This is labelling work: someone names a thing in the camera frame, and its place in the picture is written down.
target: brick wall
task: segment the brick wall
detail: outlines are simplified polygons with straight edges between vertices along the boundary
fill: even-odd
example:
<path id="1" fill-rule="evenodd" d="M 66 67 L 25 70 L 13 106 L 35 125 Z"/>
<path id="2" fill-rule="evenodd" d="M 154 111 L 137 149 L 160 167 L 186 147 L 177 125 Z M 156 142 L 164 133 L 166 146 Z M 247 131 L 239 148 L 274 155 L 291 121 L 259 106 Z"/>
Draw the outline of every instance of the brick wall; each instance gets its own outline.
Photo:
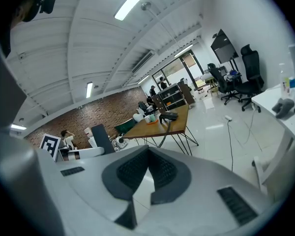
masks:
<path id="1" fill-rule="evenodd" d="M 39 147 L 45 133 L 60 137 L 60 132 L 67 129 L 75 134 L 73 142 L 79 149 L 90 148 L 84 129 L 103 124 L 108 135 L 115 135 L 118 132 L 114 127 L 132 118 L 137 112 L 138 102 L 146 102 L 146 99 L 141 87 L 115 93 L 53 119 L 27 135 L 25 139 L 34 147 Z"/>

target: white ceiling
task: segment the white ceiling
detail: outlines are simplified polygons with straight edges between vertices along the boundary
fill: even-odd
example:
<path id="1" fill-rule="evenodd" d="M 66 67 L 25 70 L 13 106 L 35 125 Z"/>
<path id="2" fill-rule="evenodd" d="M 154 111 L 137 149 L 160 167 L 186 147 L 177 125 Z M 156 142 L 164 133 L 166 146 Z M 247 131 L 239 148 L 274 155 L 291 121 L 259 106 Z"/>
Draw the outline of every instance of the white ceiling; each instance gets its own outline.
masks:
<path id="1" fill-rule="evenodd" d="M 56 117 L 85 104 L 88 82 L 98 86 L 88 101 L 127 89 L 201 35 L 203 0 L 141 0 L 119 21 L 114 14 L 124 1 L 56 0 L 51 14 L 38 14 L 12 30 L 7 60 L 28 95 L 16 124 L 29 127 L 42 115 Z M 178 44 L 158 19 L 141 10 L 146 1 Z M 156 54 L 133 74 L 150 50 Z"/>

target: orange tray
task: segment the orange tray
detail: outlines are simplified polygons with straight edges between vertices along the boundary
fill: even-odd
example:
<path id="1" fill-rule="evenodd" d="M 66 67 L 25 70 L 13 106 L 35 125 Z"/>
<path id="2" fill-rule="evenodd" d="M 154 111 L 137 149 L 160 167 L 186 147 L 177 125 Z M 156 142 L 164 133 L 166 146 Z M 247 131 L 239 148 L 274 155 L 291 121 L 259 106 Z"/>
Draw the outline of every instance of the orange tray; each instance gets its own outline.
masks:
<path id="1" fill-rule="evenodd" d="M 158 119 L 156 119 L 156 121 L 154 121 L 154 122 L 147 123 L 147 125 L 154 124 L 154 123 L 157 123 L 157 122 L 158 122 Z"/>

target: television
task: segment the television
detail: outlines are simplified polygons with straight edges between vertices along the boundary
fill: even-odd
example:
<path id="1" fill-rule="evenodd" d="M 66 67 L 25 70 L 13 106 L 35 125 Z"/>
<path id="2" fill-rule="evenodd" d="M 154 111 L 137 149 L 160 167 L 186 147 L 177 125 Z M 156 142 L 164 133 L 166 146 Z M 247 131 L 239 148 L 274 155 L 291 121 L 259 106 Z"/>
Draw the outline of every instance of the television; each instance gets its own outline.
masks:
<path id="1" fill-rule="evenodd" d="M 222 30 L 217 34 L 211 48 L 221 64 L 238 58 L 234 46 Z"/>

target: wooden tabletop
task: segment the wooden tabletop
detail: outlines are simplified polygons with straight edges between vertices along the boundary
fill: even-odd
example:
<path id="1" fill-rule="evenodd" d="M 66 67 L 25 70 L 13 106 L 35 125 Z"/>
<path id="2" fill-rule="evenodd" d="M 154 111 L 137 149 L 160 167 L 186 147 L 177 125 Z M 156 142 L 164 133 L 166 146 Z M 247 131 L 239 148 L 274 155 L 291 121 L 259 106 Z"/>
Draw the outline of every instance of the wooden tabletop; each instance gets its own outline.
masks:
<path id="1" fill-rule="evenodd" d="M 170 131 L 168 135 L 184 133 L 187 125 L 188 119 L 188 104 L 181 107 L 169 110 L 167 112 L 177 113 L 178 117 L 176 120 L 172 121 Z M 168 122 L 163 120 L 161 124 L 160 121 L 154 124 L 147 125 L 147 122 L 143 119 L 132 129 L 130 129 L 123 138 L 132 139 L 132 138 L 143 138 L 143 137 L 155 137 L 155 136 L 164 136 L 167 131 Z"/>

